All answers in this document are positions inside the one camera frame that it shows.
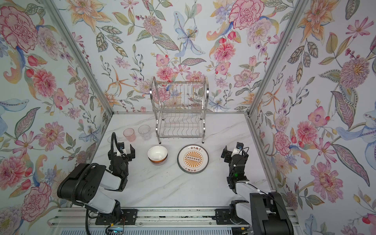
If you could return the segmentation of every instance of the table surface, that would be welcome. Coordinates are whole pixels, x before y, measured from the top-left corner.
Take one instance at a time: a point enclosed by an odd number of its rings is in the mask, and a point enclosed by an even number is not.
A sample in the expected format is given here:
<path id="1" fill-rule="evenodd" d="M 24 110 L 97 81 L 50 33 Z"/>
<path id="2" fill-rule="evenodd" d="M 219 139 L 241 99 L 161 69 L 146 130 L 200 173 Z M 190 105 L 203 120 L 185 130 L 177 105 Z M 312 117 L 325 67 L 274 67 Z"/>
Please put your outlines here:
<path id="1" fill-rule="evenodd" d="M 135 148 L 136 158 L 129 162 L 128 183 L 124 191 L 101 189 L 107 196 L 118 200 L 121 206 L 228 206 L 232 200 L 243 200 L 229 189 L 226 181 L 229 166 L 221 158 L 223 148 L 227 145 L 228 150 L 231 151 L 237 142 L 249 147 L 245 175 L 250 183 L 261 190 L 270 190 L 244 114 L 207 114 L 204 144 L 201 143 L 202 139 L 161 139 L 161 145 L 168 150 L 167 160 L 162 165 L 153 165 L 147 157 L 147 151 L 159 144 L 154 131 L 151 139 L 145 141 L 141 138 L 138 128 L 144 124 L 153 129 L 154 115 L 113 115 L 92 161 L 109 166 L 108 138 L 112 132 L 116 133 L 118 142 L 124 141 L 128 153 L 129 144 Z M 135 130 L 135 141 L 129 142 L 124 137 L 123 131 L 127 128 Z M 177 164 L 180 149 L 189 144 L 198 144 L 209 154 L 209 164 L 201 173 L 185 173 Z"/>

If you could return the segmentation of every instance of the wall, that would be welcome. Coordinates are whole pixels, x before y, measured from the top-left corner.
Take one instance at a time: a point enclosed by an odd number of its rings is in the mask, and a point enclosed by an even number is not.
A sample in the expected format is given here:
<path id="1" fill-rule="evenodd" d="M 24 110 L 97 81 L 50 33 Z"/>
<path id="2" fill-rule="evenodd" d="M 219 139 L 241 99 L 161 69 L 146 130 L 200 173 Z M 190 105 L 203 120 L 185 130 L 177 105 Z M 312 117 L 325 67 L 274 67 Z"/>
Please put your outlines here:
<path id="1" fill-rule="evenodd" d="M 40 1 L 0 1 L 0 234 L 44 234 L 109 117 Z"/>
<path id="2" fill-rule="evenodd" d="M 111 106 L 121 113 L 151 111 L 153 76 L 163 81 L 207 76 L 211 111 L 245 111 L 294 6 L 293 0 L 55 3 Z"/>
<path id="3" fill-rule="evenodd" d="M 311 234 L 376 234 L 375 1 L 311 0 L 253 123 Z"/>

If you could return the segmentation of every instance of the drinking glass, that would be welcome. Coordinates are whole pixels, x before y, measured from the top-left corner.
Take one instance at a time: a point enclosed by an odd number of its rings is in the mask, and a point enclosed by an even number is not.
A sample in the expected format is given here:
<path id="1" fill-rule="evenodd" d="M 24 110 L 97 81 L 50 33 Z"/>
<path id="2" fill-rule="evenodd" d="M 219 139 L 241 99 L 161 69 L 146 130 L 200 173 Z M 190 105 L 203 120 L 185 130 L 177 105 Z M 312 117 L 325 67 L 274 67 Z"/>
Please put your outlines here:
<path id="1" fill-rule="evenodd" d="M 148 140 L 152 137 L 152 132 L 150 130 L 150 126 L 142 125 L 138 128 L 138 133 L 140 133 L 142 139 Z"/>
<path id="2" fill-rule="evenodd" d="M 133 130 L 132 128 L 125 129 L 123 135 L 129 142 L 132 142 L 136 139 L 135 130 Z"/>

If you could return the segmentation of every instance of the dish rack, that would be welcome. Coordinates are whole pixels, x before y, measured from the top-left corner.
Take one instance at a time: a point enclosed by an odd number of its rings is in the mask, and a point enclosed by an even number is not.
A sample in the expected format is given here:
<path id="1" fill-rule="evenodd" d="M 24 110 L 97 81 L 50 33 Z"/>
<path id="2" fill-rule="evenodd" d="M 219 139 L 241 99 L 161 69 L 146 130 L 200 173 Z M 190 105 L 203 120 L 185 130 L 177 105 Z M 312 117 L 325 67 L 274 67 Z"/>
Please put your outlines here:
<path id="1" fill-rule="evenodd" d="M 202 82 L 160 82 L 153 77 L 150 98 L 160 144 L 161 138 L 202 138 L 204 143 L 209 100 L 207 77 Z"/>

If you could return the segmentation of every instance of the plate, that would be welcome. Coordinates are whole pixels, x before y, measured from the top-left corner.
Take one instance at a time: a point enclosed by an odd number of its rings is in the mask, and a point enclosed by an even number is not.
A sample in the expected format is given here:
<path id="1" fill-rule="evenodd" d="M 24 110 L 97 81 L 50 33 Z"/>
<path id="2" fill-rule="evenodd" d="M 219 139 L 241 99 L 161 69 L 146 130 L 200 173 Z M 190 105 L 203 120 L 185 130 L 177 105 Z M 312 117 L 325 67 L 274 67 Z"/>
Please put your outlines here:
<path id="1" fill-rule="evenodd" d="M 205 170 L 209 163 L 208 152 L 201 146 L 190 144 L 182 148 L 177 155 L 180 169 L 189 174 L 197 174 Z"/>

